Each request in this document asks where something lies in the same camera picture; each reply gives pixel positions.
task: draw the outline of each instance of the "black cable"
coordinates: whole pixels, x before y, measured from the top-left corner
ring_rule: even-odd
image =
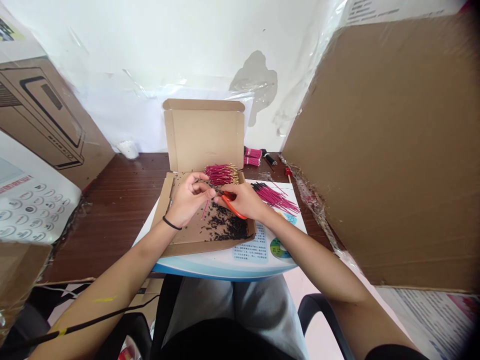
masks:
[[[28,340],[20,342],[16,345],[8,346],[8,347],[5,347],[5,348],[0,347],[0,357],[3,357],[5,355],[8,355],[8,354],[11,354],[11,353],[14,353],[14,352],[17,352],[18,350],[21,350],[21,349],[24,349],[24,348],[31,348],[33,346],[37,346],[37,345],[40,345],[42,343],[46,343],[47,341],[50,341],[50,340],[53,340],[53,339],[57,338],[60,335],[61,332],[62,332],[62,335],[71,334],[71,333],[74,333],[78,330],[82,330],[82,329],[88,328],[89,326],[95,325],[99,322],[102,322],[103,320],[107,320],[107,319],[112,318],[114,316],[120,315],[121,313],[130,311],[130,310],[141,309],[141,308],[147,306],[149,303],[151,303],[155,298],[158,298],[159,296],[160,296],[160,294],[155,295],[154,297],[152,297],[150,300],[148,300],[146,303],[144,303],[142,305],[125,307],[123,309],[120,309],[120,310],[108,313],[106,315],[94,318],[93,320],[83,322],[83,323],[78,324],[78,325],[67,327],[66,329],[62,329],[60,331],[54,331],[54,332],[48,333],[48,334],[43,335],[43,336],[35,337],[33,339],[28,339]]]

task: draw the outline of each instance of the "white plastic container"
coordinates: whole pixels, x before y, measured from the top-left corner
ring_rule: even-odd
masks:
[[[116,148],[129,160],[134,160],[139,157],[139,151],[133,140],[121,141],[116,145]]]

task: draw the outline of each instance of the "desk surface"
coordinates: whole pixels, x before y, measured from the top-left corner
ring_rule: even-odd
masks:
[[[259,173],[270,172],[274,181],[287,183],[285,165],[277,153],[271,156],[278,162],[272,166],[274,171],[263,160],[258,167],[246,165],[245,177],[256,180]],[[141,153],[134,161],[117,154],[91,185],[73,226],[54,250],[53,262],[39,283],[92,281],[113,265],[132,247],[169,171],[167,153]],[[331,249],[325,233],[301,201],[295,180],[291,180],[308,234]]]

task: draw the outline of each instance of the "gray pants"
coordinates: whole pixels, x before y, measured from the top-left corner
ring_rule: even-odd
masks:
[[[258,282],[184,277],[163,344],[206,319],[228,318],[294,359],[308,359],[300,320],[283,275]]]

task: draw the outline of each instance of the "white paper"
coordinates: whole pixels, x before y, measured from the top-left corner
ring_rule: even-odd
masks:
[[[81,190],[0,131],[0,242],[52,244]]]
[[[0,64],[46,55],[32,33],[0,3]]]
[[[342,26],[432,18],[458,13],[467,0],[349,0]]]
[[[376,288],[411,340],[430,360],[455,360],[475,327],[479,297],[441,291]]]

